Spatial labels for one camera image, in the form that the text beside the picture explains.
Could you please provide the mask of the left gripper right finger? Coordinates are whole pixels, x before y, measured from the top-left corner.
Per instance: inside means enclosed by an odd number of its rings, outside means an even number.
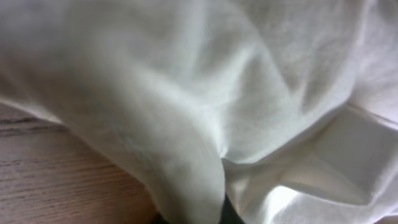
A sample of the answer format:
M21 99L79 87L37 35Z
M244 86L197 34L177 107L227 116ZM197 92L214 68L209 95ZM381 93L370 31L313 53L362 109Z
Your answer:
M220 224L244 224L227 195L225 195Z

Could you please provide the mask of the white printed t-shirt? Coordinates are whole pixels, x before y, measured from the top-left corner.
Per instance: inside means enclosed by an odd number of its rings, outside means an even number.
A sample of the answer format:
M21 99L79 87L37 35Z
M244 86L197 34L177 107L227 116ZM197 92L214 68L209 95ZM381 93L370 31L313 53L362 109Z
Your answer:
M396 1L2 1L1 102L169 223L397 220Z

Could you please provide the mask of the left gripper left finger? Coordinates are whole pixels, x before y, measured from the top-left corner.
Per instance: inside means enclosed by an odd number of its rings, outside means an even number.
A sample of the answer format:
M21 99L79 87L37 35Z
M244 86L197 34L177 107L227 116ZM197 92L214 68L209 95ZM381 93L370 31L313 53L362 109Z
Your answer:
M150 222L150 224L169 224L169 222L165 220L161 214L158 213Z

